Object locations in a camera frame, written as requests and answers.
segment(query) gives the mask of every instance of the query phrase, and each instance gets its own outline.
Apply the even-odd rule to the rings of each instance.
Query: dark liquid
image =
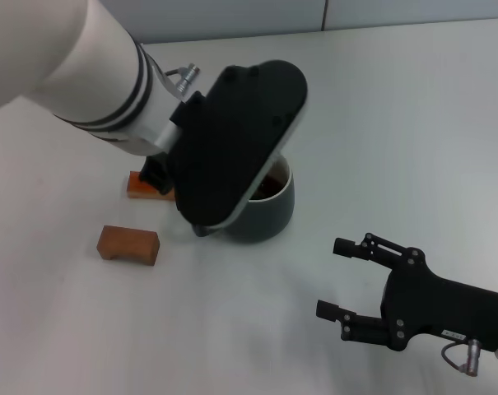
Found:
[[[263,200],[271,198],[274,195],[278,194],[284,186],[284,184],[266,175],[262,183],[259,185],[258,189],[256,189],[254,195],[252,195],[251,200]]]

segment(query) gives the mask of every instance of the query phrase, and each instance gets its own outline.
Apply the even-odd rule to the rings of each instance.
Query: orange wooden block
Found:
[[[131,199],[157,199],[175,201],[174,190],[172,189],[166,195],[161,195],[157,189],[153,188],[148,183],[143,183],[139,179],[138,171],[130,171],[128,179],[128,187],[126,188],[128,197]]]
[[[159,238],[149,230],[105,225],[97,250],[103,259],[127,258],[153,266],[159,252]]]

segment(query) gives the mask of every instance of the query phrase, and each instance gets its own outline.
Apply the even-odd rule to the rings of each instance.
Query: wooden block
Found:
[[[105,225],[97,250],[103,259],[127,258],[148,266],[156,263],[159,238],[149,230]]]
[[[148,183],[143,183],[139,179],[138,171],[130,171],[128,179],[128,187],[126,188],[128,197],[131,199],[157,199],[175,201],[174,190],[172,189],[166,195],[161,195],[157,189],[153,188]]]

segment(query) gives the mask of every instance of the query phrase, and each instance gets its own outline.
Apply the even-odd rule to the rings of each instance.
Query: table surface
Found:
[[[442,277],[498,291],[498,20],[283,35],[147,51],[223,67],[297,65],[308,110],[283,150],[296,209],[256,245],[198,239],[173,204],[128,200],[143,159],[26,100],[0,109],[0,394],[498,394],[440,358],[340,340],[318,299],[379,316],[389,271],[332,254],[373,232]],[[154,267],[100,259],[103,225],[154,230]],[[465,349],[452,350],[461,362]]]

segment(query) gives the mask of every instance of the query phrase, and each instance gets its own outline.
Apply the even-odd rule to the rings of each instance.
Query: white table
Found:
[[[15,100],[0,110],[0,394],[498,394],[491,353],[470,379],[440,358],[446,340],[398,353],[315,317],[318,299],[379,316],[389,271],[332,255],[368,231],[498,291],[498,20],[147,50],[196,63],[202,91],[230,64],[304,72],[292,222],[253,246],[197,239],[169,203],[124,196],[142,158]],[[157,264],[101,260],[106,224],[156,230]]]

